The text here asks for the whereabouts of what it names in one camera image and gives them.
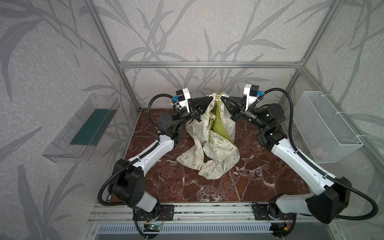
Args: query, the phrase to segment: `transparent plastic container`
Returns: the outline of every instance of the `transparent plastic container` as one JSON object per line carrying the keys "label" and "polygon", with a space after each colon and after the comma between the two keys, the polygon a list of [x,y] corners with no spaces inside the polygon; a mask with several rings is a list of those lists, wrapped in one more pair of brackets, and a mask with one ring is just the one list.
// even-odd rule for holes
{"label": "transparent plastic container", "polygon": [[317,163],[340,161],[363,146],[329,100],[320,91],[304,91],[293,120]]}
{"label": "transparent plastic container", "polygon": [[43,156],[53,162],[88,162],[120,106],[117,100],[91,94]]}

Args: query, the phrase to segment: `red marble surface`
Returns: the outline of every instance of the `red marble surface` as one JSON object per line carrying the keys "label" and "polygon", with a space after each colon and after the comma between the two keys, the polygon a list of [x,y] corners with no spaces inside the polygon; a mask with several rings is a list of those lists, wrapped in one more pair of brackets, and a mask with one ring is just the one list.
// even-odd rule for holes
{"label": "red marble surface", "polygon": [[[172,112],[171,109],[151,110],[152,119]],[[239,162],[217,180],[199,176],[176,157],[194,145],[183,127],[181,142],[160,159],[147,173],[146,191],[161,202],[268,201],[277,194],[308,193],[307,184],[280,158],[260,146],[257,127],[240,119],[236,123],[235,145]],[[141,112],[126,159],[140,153],[157,138],[157,129],[149,123],[146,110]]]}

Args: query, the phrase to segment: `white wire mesh basket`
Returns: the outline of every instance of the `white wire mesh basket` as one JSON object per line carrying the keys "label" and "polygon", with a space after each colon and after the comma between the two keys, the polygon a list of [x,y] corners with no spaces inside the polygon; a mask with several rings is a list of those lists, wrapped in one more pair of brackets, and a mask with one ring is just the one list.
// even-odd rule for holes
{"label": "white wire mesh basket", "polygon": [[304,91],[293,120],[317,163],[340,161],[363,146],[329,100],[319,91]]}

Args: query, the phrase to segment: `green mat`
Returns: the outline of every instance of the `green mat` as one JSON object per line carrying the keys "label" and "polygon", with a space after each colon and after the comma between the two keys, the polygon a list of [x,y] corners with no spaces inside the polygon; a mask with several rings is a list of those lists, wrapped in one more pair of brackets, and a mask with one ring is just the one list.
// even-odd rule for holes
{"label": "green mat", "polygon": [[96,146],[115,116],[116,111],[117,110],[95,109],[70,144]]}

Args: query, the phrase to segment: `patterned cloth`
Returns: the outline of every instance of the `patterned cloth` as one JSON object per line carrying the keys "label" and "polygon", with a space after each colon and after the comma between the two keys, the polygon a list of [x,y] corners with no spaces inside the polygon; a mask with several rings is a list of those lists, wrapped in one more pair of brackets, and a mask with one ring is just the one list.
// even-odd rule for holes
{"label": "patterned cloth", "polygon": [[[228,172],[240,159],[235,140],[235,122],[220,100],[227,94],[214,93],[213,100],[202,121],[193,120],[187,125],[187,132],[194,139],[195,145],[177,157],[177,161],[186,167],[199,170],[199,175],[206,179],[218,179]],[[204,163],[204,153],[211,158]]]}

